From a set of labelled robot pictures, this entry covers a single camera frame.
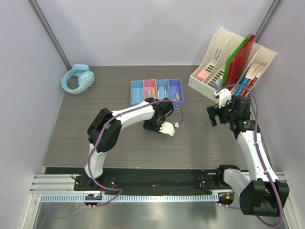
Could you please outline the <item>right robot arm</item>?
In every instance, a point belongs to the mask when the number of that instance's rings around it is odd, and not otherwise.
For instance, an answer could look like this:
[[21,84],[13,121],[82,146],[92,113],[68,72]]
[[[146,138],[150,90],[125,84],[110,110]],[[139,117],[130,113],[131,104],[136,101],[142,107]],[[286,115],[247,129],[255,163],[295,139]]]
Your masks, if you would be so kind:
[[216,117],[221,124],[229,123],[230,130],[240,145],[248,166],[246,178],[237,166],[220,165],[215,176],[220,188],[230,186],[239,196],[240,208],[245,215],[278,217],[289,195],[287,183],[280,182],[270,166],[262,146],[261,134],[255,132],[255,120],[250,118],[251,100],[245,96],[219,93],[219,102],[207,112],[212,126]]

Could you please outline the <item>blue capped white marker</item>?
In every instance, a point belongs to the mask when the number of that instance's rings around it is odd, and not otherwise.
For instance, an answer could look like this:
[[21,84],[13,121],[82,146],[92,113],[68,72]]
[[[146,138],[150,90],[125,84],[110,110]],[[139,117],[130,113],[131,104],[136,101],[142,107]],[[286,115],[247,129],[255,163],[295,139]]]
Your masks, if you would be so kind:
[[150,89],[147,90],[146,98],[152,97],[152,91]]

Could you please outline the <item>brown capped white pen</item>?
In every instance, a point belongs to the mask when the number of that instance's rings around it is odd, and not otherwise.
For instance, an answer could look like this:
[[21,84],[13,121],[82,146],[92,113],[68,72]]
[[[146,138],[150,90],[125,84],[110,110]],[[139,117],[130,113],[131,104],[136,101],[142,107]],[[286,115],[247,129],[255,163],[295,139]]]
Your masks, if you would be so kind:
[[158,100],[160,100],[160,99],[161,99],[161,97],[160,97],[160,89],[159,89],[159,87],[157,87],[157,98],[158,98]]

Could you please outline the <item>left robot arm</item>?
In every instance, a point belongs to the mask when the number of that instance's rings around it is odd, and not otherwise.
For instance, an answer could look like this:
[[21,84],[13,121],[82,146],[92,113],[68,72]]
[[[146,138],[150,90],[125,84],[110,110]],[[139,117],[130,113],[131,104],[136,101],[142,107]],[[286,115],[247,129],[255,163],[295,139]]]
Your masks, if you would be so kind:
[[156,100],[152,97],[123,110],[100,110],[87,130],[90,152],[85,167],[85,185],[90,190],[101,186],[100,176],[107,152],[116,145],[123,129],[143,121],[144,129],[173,136],[176,126],[166,121],[173,111],[174,105],[168,98]]

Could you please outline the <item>magenta capped white pen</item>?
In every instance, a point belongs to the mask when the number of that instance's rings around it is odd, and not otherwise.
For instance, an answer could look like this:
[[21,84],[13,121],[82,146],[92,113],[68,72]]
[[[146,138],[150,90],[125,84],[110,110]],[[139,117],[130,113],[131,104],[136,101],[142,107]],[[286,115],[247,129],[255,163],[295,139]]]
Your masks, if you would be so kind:
[[164,99],[168,99],[168,97],[167,97],[167,86],[164,87]]

